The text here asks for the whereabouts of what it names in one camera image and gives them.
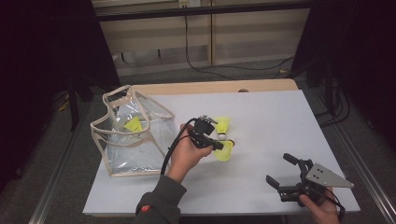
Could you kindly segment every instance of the person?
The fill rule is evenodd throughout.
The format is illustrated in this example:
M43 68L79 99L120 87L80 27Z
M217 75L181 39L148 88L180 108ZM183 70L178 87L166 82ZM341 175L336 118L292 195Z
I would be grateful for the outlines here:
M136 217L133 224L177 224L180 219L180 209L177 207L184 193L187 191L182 185L188 171L198 164L201 158L212 152L212 147L197 148L191 142L188 126L180 136L180 141L172 154L172 163L166 173L161 175L154 191L142 196L136 207ZM318 224L339 224L337 209L333 203L325 201L316 205L306 195L300 196L300 201L309 209L313 219Z

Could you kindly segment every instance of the hand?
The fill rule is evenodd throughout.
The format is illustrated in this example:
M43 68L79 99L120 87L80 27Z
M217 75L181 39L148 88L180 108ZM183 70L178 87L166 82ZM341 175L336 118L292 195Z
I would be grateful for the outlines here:
M175 151L172 154L171 167L166 174L176 182L181 183L187 172L198 164L202 157L209 155L212 152L213 147L197 148L192 143L188 136L188 131L192 130L192 126L187 126L183 134L180 136L180 141L178 142Z
M334 200L334 197L332 194L328 191L325 190L326 196ZM308 196L302 194L300 195L300 201L309 209L309 211L312 214L312 218L315 220L316 223L318 224L339 224L340 222L338 221L338 214L337 214L337 208L335 204L325 200L325 202L317 206L314 202L312 202Z

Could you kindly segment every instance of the transparent tote bag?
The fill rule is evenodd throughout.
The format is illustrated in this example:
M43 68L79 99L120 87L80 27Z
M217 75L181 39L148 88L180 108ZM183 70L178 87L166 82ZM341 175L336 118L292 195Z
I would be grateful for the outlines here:
M109 175L158 175L176 137L175 115L131 86L104 94L103 103L107 114L91 130Z

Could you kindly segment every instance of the black cloth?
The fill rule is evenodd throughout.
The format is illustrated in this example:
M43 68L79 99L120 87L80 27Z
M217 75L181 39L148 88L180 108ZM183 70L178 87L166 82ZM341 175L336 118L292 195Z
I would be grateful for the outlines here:
M161 175L154 191L145 193L137 205L133 224L177 224L180 219L177 205L186 191L172 178Z

